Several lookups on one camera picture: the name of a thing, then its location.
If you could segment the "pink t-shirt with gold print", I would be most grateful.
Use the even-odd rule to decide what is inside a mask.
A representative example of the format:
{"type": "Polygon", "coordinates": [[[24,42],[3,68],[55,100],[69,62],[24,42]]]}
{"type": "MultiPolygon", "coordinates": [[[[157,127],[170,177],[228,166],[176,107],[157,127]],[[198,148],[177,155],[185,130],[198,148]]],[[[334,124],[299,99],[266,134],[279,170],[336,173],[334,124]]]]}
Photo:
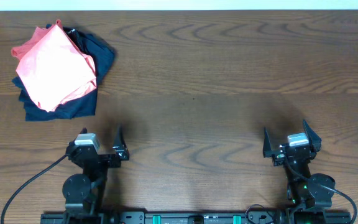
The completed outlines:
{"type": "Polygon", "coordinates": [[[97,89],[96,66],[63,30],[60,20],[36,27],[24,44],[13,47],[16,72],[32,102],[46,112],[97,89]]]}

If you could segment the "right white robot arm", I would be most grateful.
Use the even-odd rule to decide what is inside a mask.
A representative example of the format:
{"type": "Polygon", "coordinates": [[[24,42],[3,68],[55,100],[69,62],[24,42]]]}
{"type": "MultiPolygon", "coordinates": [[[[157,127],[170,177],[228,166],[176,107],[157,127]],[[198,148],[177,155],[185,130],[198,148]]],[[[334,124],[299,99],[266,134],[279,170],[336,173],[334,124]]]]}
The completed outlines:
{"type": "Polygon", "coordinates": [[[322,139],[303,121],[303,132],[287,137],[287,142],[274,148],[264,129],[263,156],[274,166],[282,166],[287,177],[287,196],[293,206],[287,216],[296,212],[322,212],[332,206],[335,180],[325,174],[312,174],[309,163],[321,150],[322,139]]]}

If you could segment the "navy blue folded shirt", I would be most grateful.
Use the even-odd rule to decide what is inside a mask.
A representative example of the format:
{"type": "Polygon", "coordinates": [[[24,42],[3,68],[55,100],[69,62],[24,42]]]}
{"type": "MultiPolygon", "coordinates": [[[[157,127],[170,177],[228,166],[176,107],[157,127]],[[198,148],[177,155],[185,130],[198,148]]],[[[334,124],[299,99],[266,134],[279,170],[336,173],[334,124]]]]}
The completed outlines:
{"type": "Polygon", "coordinates": [[[74,28],[63,27],[64,32],[84,54],[90,55],[96,66],[97,89],[87,95],[59,105],[55,111],[46,112],[38,108],[30,99],[24,84],[17,75],[13,83],[21,89],[19,99],[24,104],[26,121],[48,121],[53,119],[72,119],[95,114],[98,87],[110,70],[115,59],[114,49],[92,34],[85,34],[74,28]]]}

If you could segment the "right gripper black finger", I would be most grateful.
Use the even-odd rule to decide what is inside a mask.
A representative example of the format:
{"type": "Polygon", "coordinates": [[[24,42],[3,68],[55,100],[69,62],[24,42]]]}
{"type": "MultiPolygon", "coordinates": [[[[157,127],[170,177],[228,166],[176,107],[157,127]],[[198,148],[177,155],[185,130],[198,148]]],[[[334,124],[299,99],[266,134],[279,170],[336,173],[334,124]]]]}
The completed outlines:
{"type": "Polygon", "coordinates": [[[272,146],[266,128],[264,128],[264,145],[263,145],[262,152],[264,157],[272,157],[273,154],[272,146]]]}
{"type": "Polygon", "coordinates": [[[303,120],[303,129],[314,152],[319,152],[321,150],[322,139],[310,128],[305,120],[303,120]]]}

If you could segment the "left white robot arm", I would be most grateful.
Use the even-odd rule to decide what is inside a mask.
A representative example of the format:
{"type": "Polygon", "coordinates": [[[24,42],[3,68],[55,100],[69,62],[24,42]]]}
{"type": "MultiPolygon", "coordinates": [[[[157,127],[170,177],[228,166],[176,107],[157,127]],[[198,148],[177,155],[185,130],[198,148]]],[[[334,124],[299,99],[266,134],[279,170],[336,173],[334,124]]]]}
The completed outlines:
{"type": "Polygon", "coordinates": [[[62,187],[65,198],[63,220],[66,223],[101,221],[101,211],[108,170],[120,168],[122,161],[128,161],[130,154],[124,141],[122,128],[118,128],[113,142],[112,154],[99,154],[100,142],[94,133],[83,129],[71,141],[65,155],[68,160],[82,168],[82,173],[67,178],[62,187]]]}

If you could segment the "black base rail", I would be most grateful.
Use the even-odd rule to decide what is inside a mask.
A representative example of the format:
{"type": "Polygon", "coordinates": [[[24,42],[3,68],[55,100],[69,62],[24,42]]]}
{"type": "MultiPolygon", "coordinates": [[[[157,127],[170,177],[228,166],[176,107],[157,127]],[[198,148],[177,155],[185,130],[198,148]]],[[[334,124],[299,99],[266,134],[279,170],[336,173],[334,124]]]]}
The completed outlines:
{"type": "Polygon", "coordinates": [[[282,210],[248,210],[244,213],[145,213],[121,212],[96,217],[69,216],[67,213],[44,213],[41,224],[105,223],[105,224],[248,224],[248,223],[350,223],[349,212],[296,212],[292,218],[282,210]]]}

